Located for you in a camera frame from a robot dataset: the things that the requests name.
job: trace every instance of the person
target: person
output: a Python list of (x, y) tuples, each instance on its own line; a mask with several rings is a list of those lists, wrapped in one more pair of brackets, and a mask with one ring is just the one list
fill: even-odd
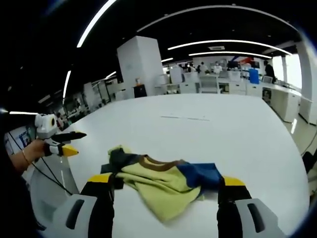
[(2, 215), (2, 227), (6, 228), (11, 237), (39, 237), (39, 225), (33, 213), (30, 193), (22, 173), (36, 159), (43, 157), (44, 141), (36, 139), (22, 151), (8, 155), (4, 144), (0, 145), (2, 191), (5, 207)]
[(274, 74), (274, 69), (272, 67), (272, 65), (270, 65), (267, 60), (264, 61), (264, 65), (265, 65), (265, 74), (266, 76), (272, 77), (272, 83), (276, 82), (276, 78), (275, 78), (275, 74)]
[(57, 126), (58, 128), (63, 131), (64, 130), (64, 121), (63, 121), (63, 118), (61, 117), (61, 114), (60, 113), (57, 113)]
[(222, 71), (222, 66), (219, 65), (219, 63), (216, 61), (215, 66), (213, 67), (213, 72), (219, 74), (221, 71)]
[(202, 66), (200, 67), (201, 71), (206, 74), (206, 71), (208, 70), (208, 67), (205, 65), (204, 62), (202, 62)]
[(197, 73), (200, 73), (202, 70), (200, 69), (200, 65), (197, 66), (197, 69), (196, 69)]
[(184, 68), (183, 68), (183, 66), (182, 66), (181, 64), (179, 64), (178, 67), (181, 68), (181, 73), (184, 73)]
[(184, 65), (183, 70), (184, 70), (183, 73), (187, 73), (187, 72), (188, 72), (188, 66), (187, 66), (187, 64)]
[(196, 71), (196, 69), (194, 68), (193, 63), (190, 63), (190, 64), (189, 64), (189, 67), (188, 67), (187, 71), (188, 71), (189, 73), (190, 73), (190, 72), (195, 72), (195, 71)]

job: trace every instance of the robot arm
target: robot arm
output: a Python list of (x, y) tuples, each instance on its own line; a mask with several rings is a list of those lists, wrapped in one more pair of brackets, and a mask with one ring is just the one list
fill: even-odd
[(35, 127), (39, 139), (45, 141), (45, 156), (56, 154), (59, 156), (77, 155), (78, 151), (71, 145), (71, 140), (80, 139), (86, 136), (82, 132), (59, 133), (57, 127), (57, 117), (54, 114), (40, 115), (35, 117)]

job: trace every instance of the ceiling light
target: ceiling light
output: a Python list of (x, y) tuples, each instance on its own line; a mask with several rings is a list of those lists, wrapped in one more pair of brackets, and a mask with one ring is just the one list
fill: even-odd
[(115, 71), (115, 72), (112, 72), (111, 74), (109, 74), (107, 77), (106, 77), (106, 79), (107, 78), (110, 78), (111, 76), (113, 76), (114, 74), (116, 74), (117, 72)]
[(163, 60), (161, 60), (161, 62), (163, 63), (163, 62), (170, 61), (170, 60), (173, 60), (173, 59), (174, 58), (163, 59)]
[(60, 93), (61, 92), (61, 89), (60, 90), (58, 90), (57, 92), (55, 92), (54, 94), (57, 94), (57, 93)]
[(100, 10), (97, 12), (97, 14), (94, 16), (94, 18), (91, 20), (91, 22), (89, 23), (89, 25), (87, 26), (86, 30), (84, 31), (83, 35), (81, 36), (77, 48), (81, 47), (86, 39), (86, 37), (88, 36), (88, 34), (90, 33), (91, 29), (94, 27), (94, 25), (96, 24), (96, 22), (99, 20), (99, 18), (105, 13), (105, 11), (108, 10), (109, 7), (111, 7), (112, 4), (115, 3), (116, 0), (108, 0), (102, 8), (100, 8)]
[(0, 113), (7, 113), (8, 111), (4, 108), (0, 108)]
[(37, 115), (38, 113), (27, 113), (27, 112), (9, 112), (10, 115)]
[(67, 89), (67, 85), (68, 85), (68, 80), (69, 80), (69, 77), (70, 77), (70, 73), (71, 73), (71, 71), (67, 72), (66, 81), (65, 81), (65, 85), (64, 85), (63, 98), (65, 98), (65, 96), (66, 96), (66, 89)]
[(277, 51), (284, 52), (284, 53), (286, 53), (286, 54), (288, 54), (288, 55), (290, 55), (290, 56), (292, 55), (290, 52), (285, 51), (285, 50), (280, 49), (280, 48), (275, 47), (275, 46), (270, 46), (270, 45), (267, 45), (267, 44), (262, 44), (262, 43), (258, 43), (258, 42), (254, 42), (254, 41), (242, 41), (242, 40), (197, 41), (197, 42), (187, 43), (187, 44), (183, 44), (183, 45), (179, 45), (179, 46), (173, 46), (173, 47), (168, 48), (168, 50), (170, 51), (170, 50), (174, 50), (174, 49), (181, 48), (181, 47), (185, 47), (185, 46), (192, 46), (192, 45), (205, 44), (205, 43), (219, 43), (219, 42), (234, 42), (234, 43), (254, 44), (254, 45), (269, 47), (269, 48), (275, 49), (275, 50), (277, 50)]
[(208, 55), (208, 54), (239, 54), (239, 55), (259, 56), (259, 57), (268, 58), (268, 59), (272, 58), (270, 56), (248, 53), (248, 52), (238, 52), (238, 51), (211, 51), (211, 52), (189, 54), (189, 56), (199, 56), (199, 55)]
[(241, 10), (247, 10), (247, 11), (253, 11), (253, 12), (256, 12), (256, 13), (260, 13), (260, 14), (263, 14), (263, 15), (266, 15), (266, 16), (269, 16), (269, 17), (272, 17), (278, 21), (281, 21), (283, 23), (285, 23), (286, 25), (292, 27), (294, 30), (298, 31), (294, 26), (292, 26), (289, 22), (277, 17), (277, 16), (274, 16), (270, 13), (267, 13), (265, 11), (260, 11), (258, 9), (254, 9), (254, 8), (250, 8), (250, 7), (245, 7), (245, 6), (237, 6), (236, 4), (233, 3), (233, 5), (208, 5), (208, 6), (197, 6), (197, 7), (192, 7), (192, 8), (188, 8), (188, 9), (184, 9), (184, 10), (181, 10), (181, 11), (177, 11), (177, 12), (174, 12), (174, 13), (171, 13), (167, 16), (163, 16), (161, 17), (160, 19), (157, 19), (155, 21), (152, 21), (151, 23), (147, 24), (146, 26), (144, 27), (141, 27), (139, 30), (137, 30), (137, 32), (140, 32), (140, 31), (143, 31), (144, 29), (162, 21), (162, 20), (165, 20), (165, 19), (168, 19), (170, 17), (173, 17), (173, 16), (177, 16), (177, 15), (180, 15), (180, 14), (183, 14), (183, 13), (187, 13), (187, 12), (191, 12), (191, 11), (197, 11), (197, 10), (202, 10), (202, 9), (213, 9), (213, 8), (233, 8), (233, 9), (241, 9)]
[(41, 100), (39, 100), (39, 103), (42, 103), (44, 101), (46, 101), (47, 99), (49, 99), (51, 96), (50, 95), (46, 95), (44, 98), (42, 98)]

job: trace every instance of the cable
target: cable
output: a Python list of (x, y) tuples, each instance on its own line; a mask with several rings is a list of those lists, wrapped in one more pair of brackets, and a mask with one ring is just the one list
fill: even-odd
[(47, 177), (49, 180), (51, 180), (52, 182), (56, 183), (59, 187), (61, 187), (62, 189), (64, 189), (66, 192), (69, 193), (69, 195), (73, 195), (70, 191), (67, 190), (67, 188), (65, 188), (61, 183), (56, 182), (55, 180), (53, 180), (52, 178), (50, 178), (49, 176), (47, 176), (46, 174), (44, 174), (34, 163), (32, 163), (32, 165), (34, 166), (35, 169), (37, 169), (37, 171), (39, 171), (41, 174), (43, 174), (45, 177)]
[(312, 141), (309, 143), (309, 145), (308, 145), (307, 148), (304, 150), (304, 152), (301, 154), (301, 156), (303, 156), (303, 155), (305, 154), (305, 152), (307, 151), (307, 149), (312, 145), (313, 141), (315, 140), (316, 135), (317, 135), (317, 130), (316, 130), (316, 133), (315, 133), (315, 135), (314, 135)]
[[(22, 148), (20, 147), (20, 145), (16, 142), (16, 140), (13, 138), (13, 136), (11, 135), (11, 132), (9, 132), (9, 135), (11, 136), (11, 138), (13, 139), (13, 141), (15, 142), (15, 144), (19, 147), (20, 150), (22, 150)], [(50, 178), (49, 176), (47, 176), (46, 174), (44, 174), (33, 162), (32, 165), (41, 173), (43, 174), (45, 177), (47, 177), (49, 180), (51, 180), (52, 182), (56, 183), (59, 187), (61, 187), (62, 189), (64, 189), (66, 192), (68, 192), (70, 195), (73, 195), (70, 191), (67, 190), (67, 188), (65, 188), (61, 182), (56, 178), (55, 174), (53, 173), (53, 171), (50, 169), (50, 167), (48, 166), (48, 164), (45, 162), (45, 160), (41, 157), (41, 159), (43, 160), (44, 164), (48, 167), (49, 171), (51, 172), (51, 174), (53, 175), (53, 177), (56, 179), (56, 181), (54, 181), (52, 178)]]

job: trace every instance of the white pillar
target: white pillar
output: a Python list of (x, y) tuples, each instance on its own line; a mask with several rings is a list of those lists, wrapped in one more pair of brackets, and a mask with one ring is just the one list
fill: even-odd
[(314, 47), (307, 42), (297, 43), (302, 70), (302, 95), (300, 114), (312, 124), (317, 122), (317, 64)]
[(282, 56), (282, 65), (283, 65), (284, 82), (287, 83), (287, 66), (286, 66), (286, 57), (285, 56)]
[(95, 106), (98, 104), (98, 100), (97, 100), (97, 97), (91, 82), (84, 84), (84, 94), (86, 97), (86, 102), (88, 104), (88, 107), (90, 108), (90, 110), (93, 110)]
[(155, 95), (155, 80), (163, 74), (156, 39), (136, 36), (117, 49), (123, 82), (129, 98), (134, 98), (136, 78), (145, 85), (148, 96)]

